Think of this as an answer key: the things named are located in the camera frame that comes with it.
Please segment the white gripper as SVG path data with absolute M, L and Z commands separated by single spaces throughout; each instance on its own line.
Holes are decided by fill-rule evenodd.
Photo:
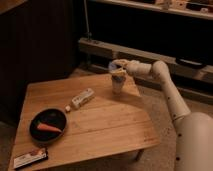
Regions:
M 126 74 L 126 72 L 129 75 L 134 74 L 134 62 L 133 61 L 129 61 L 126 59 L 116 59 L 116 60 L 112 61 L 112 65 L 125 67 L 125 69 L 126 69 L 126 70 L 124 70 L 123 68 L 119 68 L 119 69 L 113 70 L 112 75 L 114 75 L 114 76 L 124 76 Z

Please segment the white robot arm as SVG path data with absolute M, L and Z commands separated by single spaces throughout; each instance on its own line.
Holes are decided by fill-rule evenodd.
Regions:
M 147 64 L 116 59 L 108 68 L 113 81 L 124 82 L 125 76 L 129 75 L 147 76 L 160 83 L 177 133 L 174 171 L 213 171 L 213 118 L 190 110 L 173 83 L 165 62 Z

